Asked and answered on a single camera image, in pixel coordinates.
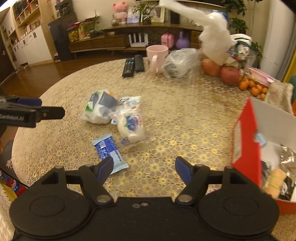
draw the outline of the purple vase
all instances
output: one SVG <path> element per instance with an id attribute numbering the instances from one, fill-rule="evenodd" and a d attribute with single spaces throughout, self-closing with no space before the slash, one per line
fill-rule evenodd
<path id="1" fill-rule="evenodd" d="M 176 42 L 178 49 L 190 48 L 190 40 L 185 31 L 180 32 L 180 38 Z"/>

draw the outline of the screw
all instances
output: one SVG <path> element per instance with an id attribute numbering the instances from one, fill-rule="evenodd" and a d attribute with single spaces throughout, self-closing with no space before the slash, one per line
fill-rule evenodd
<path id="1" fill-rule="evenodd" d="M 177 198 L 178 198 L 178 200 L 180 202 L 190 202 L 190 201 L 192 201 L 192 197 L 190 195 L 187 195 L 187 194 L 181 194 Z"/>
<path id="2" fill-rule="evenodd" d="M 149 204 L 147 202 L 141 202 L 141 206 L 147 207 Z"/>
<path id="3" fill-rule="evenodd" d="M 111 200 L 111 197 L 108 195 L 99 195 L 99 196 L 97 196 L 96 200 L 101 203 L 106 203 Z"/>
<path id="4" fill-rule="evenodd" d="M 138 203 L 134 203 L 134 204 L 132 205 L 132 207 L 134 207 L 134 208 L 139 208 L 139 207 L 141 207 L 141 205 L 138 204 Z"/>

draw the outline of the pink teddy bear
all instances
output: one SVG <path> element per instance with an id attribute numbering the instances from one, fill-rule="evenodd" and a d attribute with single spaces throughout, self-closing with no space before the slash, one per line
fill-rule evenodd
<path id="1" fill-rule="evenodd" d="M 114 3 L 113 8 L 116 12 L 114 15 L 115 18 L 120 20 L 120 24 L 126 24 L 126 19 L 128 18 L 128 14 L 126 12 L 127 3 Z"/>

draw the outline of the red box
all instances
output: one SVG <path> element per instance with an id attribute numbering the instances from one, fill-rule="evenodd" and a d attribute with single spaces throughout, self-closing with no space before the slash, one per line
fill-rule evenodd
<path id="1" fill-rule="evenodd" d="M 267 144 L 255 141 L 261 133 Z M 247 101 L 233 132 L 232 165 L 261 186 L 261 160 L 280 163 L 280 144 L 296 150 L 296 117 L 261 100 Z M 276 199 L 281 214 L 296 214 L 296 187 L 292 201 Z"/>

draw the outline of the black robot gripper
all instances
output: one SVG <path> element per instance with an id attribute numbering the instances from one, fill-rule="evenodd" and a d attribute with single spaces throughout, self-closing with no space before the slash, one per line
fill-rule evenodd
<path id="1" fill-rule="evenodd" d="M 176 171 L 186 184 L 171 197 L 119 197 L 103 187 L 113 159 L 77 171 L 55 167 L 11 205 L 14 240 L 151 241 L 276 240 L 276 202 L 233 167 L 212 171 L 177 157 Z M 79 184 L 83 195 L 67 184 Z M 206 195 L 209 184 L 221 189 Z"/>

